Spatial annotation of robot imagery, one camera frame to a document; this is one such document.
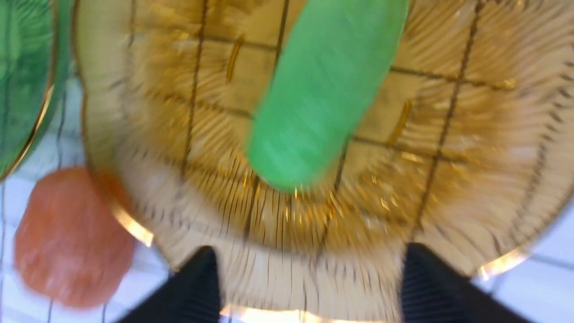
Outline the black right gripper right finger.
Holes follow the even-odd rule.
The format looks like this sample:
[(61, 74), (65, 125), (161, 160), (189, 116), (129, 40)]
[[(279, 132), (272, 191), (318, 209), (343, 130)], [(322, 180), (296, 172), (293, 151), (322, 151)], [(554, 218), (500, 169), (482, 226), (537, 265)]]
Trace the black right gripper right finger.
[(400, 310), (405, 323), (528, 322), (419, 243), (406, 250)]

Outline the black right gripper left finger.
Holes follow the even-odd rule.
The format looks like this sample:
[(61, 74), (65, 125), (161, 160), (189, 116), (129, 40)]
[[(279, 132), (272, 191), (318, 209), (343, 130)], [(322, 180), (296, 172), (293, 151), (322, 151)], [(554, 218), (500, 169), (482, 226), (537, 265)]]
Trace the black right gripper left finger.
[(221, 283), (213, 247), (199, 247), (193, 256), (121, 323), (218, 323)]

